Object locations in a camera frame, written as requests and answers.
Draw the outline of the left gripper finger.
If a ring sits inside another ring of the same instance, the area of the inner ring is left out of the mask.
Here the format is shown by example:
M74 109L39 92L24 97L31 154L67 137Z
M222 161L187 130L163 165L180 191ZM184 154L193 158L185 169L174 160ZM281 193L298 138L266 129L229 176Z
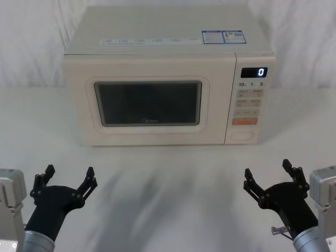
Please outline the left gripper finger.
M85 205L86 199L97 186L98 183L95 178L94 169L90 166L86 172L84 181L72 194L74 208L82 208Z
M42 190L47 186L49 180L53 177L55 168L52 164L48 165L43 174L36 174L33 184L33 189L30 196L36 201L41 195Z

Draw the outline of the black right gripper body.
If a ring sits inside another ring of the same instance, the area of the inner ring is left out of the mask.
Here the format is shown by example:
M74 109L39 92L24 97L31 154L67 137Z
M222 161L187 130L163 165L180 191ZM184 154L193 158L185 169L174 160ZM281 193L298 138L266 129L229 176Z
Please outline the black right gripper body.
M309 184L283 182L273 185L266 190L258 189L258 205L262 209L275 211L284 226L289 228L291 236L316 227L318 220L308 206L305 199L308 197Z

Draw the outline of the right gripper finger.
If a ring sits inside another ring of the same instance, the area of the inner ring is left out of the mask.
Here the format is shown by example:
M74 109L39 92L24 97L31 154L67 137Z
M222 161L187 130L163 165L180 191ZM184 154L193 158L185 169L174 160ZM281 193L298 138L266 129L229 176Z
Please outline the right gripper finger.
M293 167L288 159L283 160L282 167L292 178L294 184L301 190L303 197L308 197L307 191L310 189L310 186L306 181L302 167Z
M262 189L254 180L250 169L245 169L243 189L258 203L262 209L270 209L269 190Z

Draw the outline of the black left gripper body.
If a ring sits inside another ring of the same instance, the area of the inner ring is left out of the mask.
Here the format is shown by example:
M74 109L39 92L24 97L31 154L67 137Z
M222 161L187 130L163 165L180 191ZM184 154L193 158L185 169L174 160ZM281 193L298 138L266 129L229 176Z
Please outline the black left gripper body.
M25 230L38 232L55 241L66 215L84 206L83 194L66 186L35 186L31 193L35 210Z

